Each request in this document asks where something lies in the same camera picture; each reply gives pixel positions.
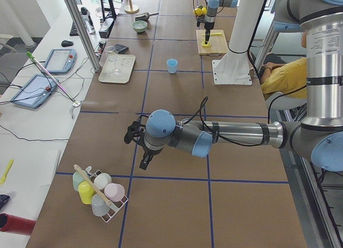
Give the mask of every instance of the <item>person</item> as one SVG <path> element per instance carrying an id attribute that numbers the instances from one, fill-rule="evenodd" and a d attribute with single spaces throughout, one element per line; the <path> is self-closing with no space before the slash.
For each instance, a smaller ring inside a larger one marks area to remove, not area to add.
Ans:
<path id="1" fill-rule="evenodd" d="M 306 48 L 305 32 L 301 37 L 301 46 Z M 268 99 L 275 92 L 286 94 L 306 86 L 306 77 L 307 62 L 305 57 L 285 63 L 277 55 L 268 54 L 264 60 L 263 69 L 259 74 L 264 99 Z M 306 87 L 288 96 L 305 99 L 307 97 Z"/>

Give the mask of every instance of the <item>yellow shirt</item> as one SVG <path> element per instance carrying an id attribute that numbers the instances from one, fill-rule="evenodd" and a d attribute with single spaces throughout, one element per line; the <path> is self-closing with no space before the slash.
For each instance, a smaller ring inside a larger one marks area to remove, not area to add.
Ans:
<path id="1" fill-rule="evenodd" d="M 284 94 L 297 90 L 306 85 L 307 64 L 306 58 L 287 63 L 286 65 L 274 69 L 270 77 L 261 85 L 264 99 L 272 93 L 282 92 Z M 301 89 L 288 96 L 293 98 L 306 98 L 307 89 Z"/>

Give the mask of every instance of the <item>yellow cup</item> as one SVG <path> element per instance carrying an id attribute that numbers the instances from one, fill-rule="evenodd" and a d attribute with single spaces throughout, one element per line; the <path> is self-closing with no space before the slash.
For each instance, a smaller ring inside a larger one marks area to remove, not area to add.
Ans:
<path id="1" fill-rule="evenodd" d="M 95 195 L 95 191 L 86 181 L 79 184 L 78 191 L 84 204 L 92 204 L 92 197 Z"/>

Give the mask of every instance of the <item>keyboard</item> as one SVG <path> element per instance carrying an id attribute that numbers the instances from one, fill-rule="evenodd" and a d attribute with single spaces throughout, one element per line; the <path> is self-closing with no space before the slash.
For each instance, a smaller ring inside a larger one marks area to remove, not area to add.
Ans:
<path id="1" fill-rule="evenodd" d="M 70 36 L 76 36 L 76 35 L 79 35 L 79 34 L 77 33 L 77 28 L 76 28 L 76 26 L 75 26 L 74 22 L 73 22 L 73 24 L 71 25 L 71 29 L 70 29 L 70 33 L 69 33 L 69 35 L 70 35 Z"/>

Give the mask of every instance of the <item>brown table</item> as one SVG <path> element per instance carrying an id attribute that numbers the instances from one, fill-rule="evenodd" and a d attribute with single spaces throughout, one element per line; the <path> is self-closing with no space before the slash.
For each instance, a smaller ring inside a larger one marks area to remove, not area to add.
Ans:
<path id="1" fill-rule="evenodd" d="M 213 57 L 197 53 L 192 0 L 133 3 L 160 15 L 143 34 L 131 29 L 134 16 L 118 16 L 107 45 L 127 45 L 136 55 L 131 79 L 102 84 L 94 75 L 27 247 L 306 247 L 277 149 L 216 144 L 198 158 L 165 147 L 139 169 L 142 149 L 123 141 L 139 114 L 162 108 L 182 119 L 206 95 L 207 120 L 266 123 L 267 111 L 258 81 L 213 83 Z M 217 17 L 228 40 L 235 13 Z M 174 75 L 166 71 L 171 57 L 179 62 Z M 129 202 L 109 223 L 73 190 L 75 163 L 125 187 Z"/>

